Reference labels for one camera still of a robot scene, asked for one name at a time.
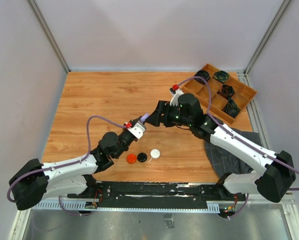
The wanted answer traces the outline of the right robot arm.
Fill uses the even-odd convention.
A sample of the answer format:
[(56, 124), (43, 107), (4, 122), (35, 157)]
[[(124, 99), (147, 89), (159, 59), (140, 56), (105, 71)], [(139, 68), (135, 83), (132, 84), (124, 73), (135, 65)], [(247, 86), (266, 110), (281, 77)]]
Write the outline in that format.
[(199, 100), (191, 93), (181, 94), (176, 104), (160, 100), (145, 122), (155, 127), (186, 126), (198, 139), (228, 151), (252, 168), (251, 173), (227, 172), (220, 178), (216, 195), (221, 200), (245, 193), (260, 194), (278, 203), (296, 180), (293, 159), (288, 152), (276, 153), (241, 136), (204, 113)]

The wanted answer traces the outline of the white earbud case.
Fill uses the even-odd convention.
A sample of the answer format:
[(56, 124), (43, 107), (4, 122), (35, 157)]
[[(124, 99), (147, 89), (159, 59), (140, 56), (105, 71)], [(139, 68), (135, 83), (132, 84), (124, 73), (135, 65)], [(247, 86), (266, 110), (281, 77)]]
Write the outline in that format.
[(152, 159), (158, 159), (161, 156), (161, 152), (158, 149), (152, 149), (150, 151), (150, 157)]

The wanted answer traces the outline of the orange earbud case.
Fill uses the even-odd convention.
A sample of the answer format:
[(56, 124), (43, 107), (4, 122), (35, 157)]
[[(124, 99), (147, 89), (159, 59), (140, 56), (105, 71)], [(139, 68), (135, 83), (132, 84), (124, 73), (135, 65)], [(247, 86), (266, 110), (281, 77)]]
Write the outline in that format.
[(128, 154), (126, 156), (126, 162), (129, 164), (134, 164), (137, 161), (137, 156), (135, 154)]

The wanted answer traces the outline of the black earbud case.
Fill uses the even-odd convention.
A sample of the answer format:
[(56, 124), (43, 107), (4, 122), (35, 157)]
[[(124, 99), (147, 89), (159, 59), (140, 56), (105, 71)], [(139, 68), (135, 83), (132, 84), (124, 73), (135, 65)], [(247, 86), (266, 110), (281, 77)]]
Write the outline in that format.
[(148, 155), (144, 152), (140, 152), (138, 155), (137, 155), (137, 160), (141, 163), (144, 163), (146, 162), (148, 159)]

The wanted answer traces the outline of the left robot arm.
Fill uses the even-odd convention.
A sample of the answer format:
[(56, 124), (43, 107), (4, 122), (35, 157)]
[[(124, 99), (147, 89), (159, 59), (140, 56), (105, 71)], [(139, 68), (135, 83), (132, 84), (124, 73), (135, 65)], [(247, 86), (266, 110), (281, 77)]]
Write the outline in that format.
[(91, 198), (97, 191), (96, 184), (89, 180), (93, 174), (111, 167), (113, 160), (142, 136), (135, 128), (124, 129), (120, 134), (110, 131), (83, 156), (47, 163), (31, 159), (9, 180), (7, 199), (23, 211), (42, 200), (68, 194)]

